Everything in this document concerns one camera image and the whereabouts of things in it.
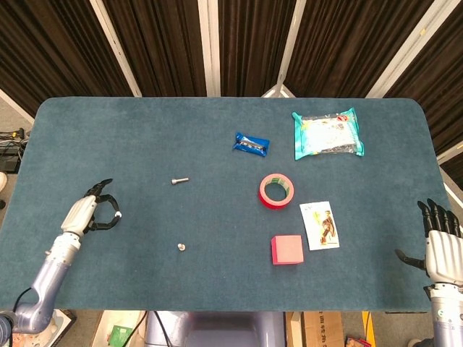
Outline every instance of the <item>robotic arm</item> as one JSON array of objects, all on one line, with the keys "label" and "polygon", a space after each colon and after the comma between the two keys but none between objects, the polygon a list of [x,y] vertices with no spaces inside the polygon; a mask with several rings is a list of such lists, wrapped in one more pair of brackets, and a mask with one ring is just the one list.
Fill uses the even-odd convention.
[{"label": "robotic arm", "polygon": [[407,257],[405,264],[426,271],[433,285],[424,287],[431,300],[435,347],[463,346],[463,238],[458,218],[431,199],[418,202],[425,227],[425,260]]},{"label": "robotic arm", "polygon": [[[51,321],[56,295],[80,249],[83,236],[89,231],[111,229],[122,217],[117,201],[111,195],[101,195],[101,190],[111,182],[112,179],[106,179],[96,184],[71,207],[61,225],[63,233],[56,237],[50,251],[46,252],[45,262],[32,286],[20,295],[12,311],[0,312],[0,346],[12,340],[12,332],[38,334],[46,329]],[[96,223],[93,213],[99,203],[106,201],[111,203],[116,213],[111,222]],[[38,302],[21,302],[21,296],[30,289],[37,293]]]}]

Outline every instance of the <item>bolt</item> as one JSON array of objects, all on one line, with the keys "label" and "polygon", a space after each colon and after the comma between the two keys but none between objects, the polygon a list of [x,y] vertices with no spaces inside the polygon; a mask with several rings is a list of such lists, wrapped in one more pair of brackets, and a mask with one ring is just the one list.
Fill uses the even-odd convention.
[{"label": "bolt", "polygon": [[177,183],[182,183],[182,182],[188,182],[190,179],[188,177],[184,179],[172,179],[172,184],[177,184]]}]

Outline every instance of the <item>blue wrapper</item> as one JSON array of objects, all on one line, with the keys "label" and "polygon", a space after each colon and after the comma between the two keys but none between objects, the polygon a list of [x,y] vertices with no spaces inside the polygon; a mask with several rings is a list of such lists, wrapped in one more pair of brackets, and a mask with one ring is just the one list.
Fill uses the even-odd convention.
[{"label": "blue wrapper", "polygon": [[263,157],[267,155],[268,146],[270,145],[269,140],[243,135],[241,132],[237,132],[235,140],[234,150],[243,150]]}]

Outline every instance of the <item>green object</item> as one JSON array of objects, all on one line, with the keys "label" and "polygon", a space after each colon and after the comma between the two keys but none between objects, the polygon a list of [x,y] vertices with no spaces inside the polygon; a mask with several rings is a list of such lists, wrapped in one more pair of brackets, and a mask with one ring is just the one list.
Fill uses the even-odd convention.
[{"label": "green object", "polygon": [[132,331],[133,329],[130,327],[121,327],[120,325],[113,326],[113,331],[109,338],[110,347],[122,347]]},{"label": "green object", "polygon": [[294,118],[294,158],[321,153],[365,154],[354,108],[341,113]]}]

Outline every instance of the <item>plastic wrapper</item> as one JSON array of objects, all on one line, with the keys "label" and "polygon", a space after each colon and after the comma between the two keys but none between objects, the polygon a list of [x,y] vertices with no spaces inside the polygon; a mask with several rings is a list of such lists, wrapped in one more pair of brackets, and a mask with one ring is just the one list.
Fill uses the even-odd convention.
[{"label": "plastic wrapper", "polygon": [[267,155],[268,146],[270,145],[269,140],[243,135],[241,132],[237,132],[235,140],[233,149],[243,150],[263,157]]},{"label": "plastic wrapper", "polygon": [[321,153],[354,153],[364,155],[359,138],[359,124],[353,108],[341,113],[294,118],[294,151],[296,160]]}]

